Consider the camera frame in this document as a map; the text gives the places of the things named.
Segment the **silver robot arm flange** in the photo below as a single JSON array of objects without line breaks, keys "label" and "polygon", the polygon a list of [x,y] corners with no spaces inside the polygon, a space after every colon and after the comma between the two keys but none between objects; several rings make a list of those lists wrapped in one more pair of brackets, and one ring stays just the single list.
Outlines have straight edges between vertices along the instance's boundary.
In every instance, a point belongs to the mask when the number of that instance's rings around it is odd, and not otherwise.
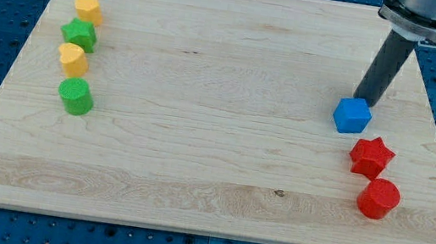
[{"label": "silver robot arm flange", "polygon": [[383,0],[378,15],[406,40],[436,45],[436,0]]}]

